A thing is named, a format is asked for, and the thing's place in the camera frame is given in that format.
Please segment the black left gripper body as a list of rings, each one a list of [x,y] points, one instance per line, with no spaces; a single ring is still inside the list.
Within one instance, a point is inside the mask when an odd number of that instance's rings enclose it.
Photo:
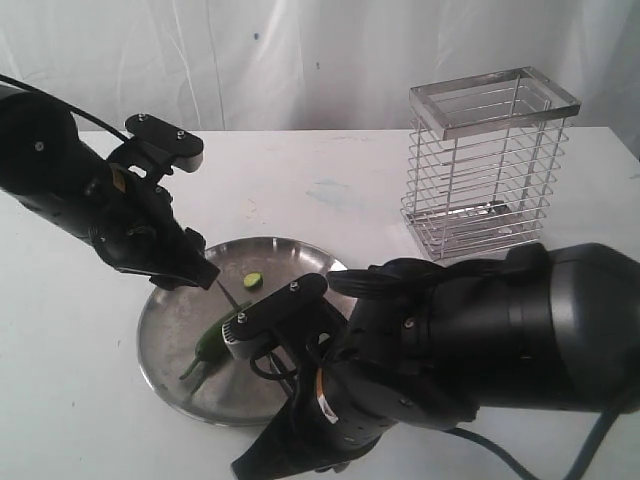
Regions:
[[[96,208],[87,243],[104,263],[150,280],[166,257],[204,255],[204,238],[180,226],[173,198],[159,184],[173,173],[168,154],[139,139],[122,144],[106,159],[92,149],[87,153],[96,169],[87,184],[87,199]]]

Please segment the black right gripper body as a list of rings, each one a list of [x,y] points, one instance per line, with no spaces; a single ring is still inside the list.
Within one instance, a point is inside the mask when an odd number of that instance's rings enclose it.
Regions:
[[[392,334],[357,321],[311,319],[298,320],[291,337],[299,368],[289,413],[293,462],[302,472],[344,468],[398,424],[362,375]]]

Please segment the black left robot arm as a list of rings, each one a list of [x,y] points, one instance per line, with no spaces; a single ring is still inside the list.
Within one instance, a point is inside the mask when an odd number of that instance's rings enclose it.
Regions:
[[[79,137],[69,107],[43,93],[1,89],[1,189],[91,247],[118,272],[157,287],[207,290],[219,275],[204,237],[174,217],[161,186],[195,172],[203,141],[148,114],[128,118],[129,137],[106,158]]]

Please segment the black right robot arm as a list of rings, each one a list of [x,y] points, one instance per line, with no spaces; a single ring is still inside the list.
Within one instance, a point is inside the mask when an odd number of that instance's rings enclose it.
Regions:
[[[483,407],[592,411],[569,477],[639,408],[639,264],[597,243],[534,243],[440,266],[398,258],[306,274],[229,323],[232,353],[290,359],[291,395],[232,464],[238,479],[345,466],[397,424],[439,430],[530,472],[465,429]]]

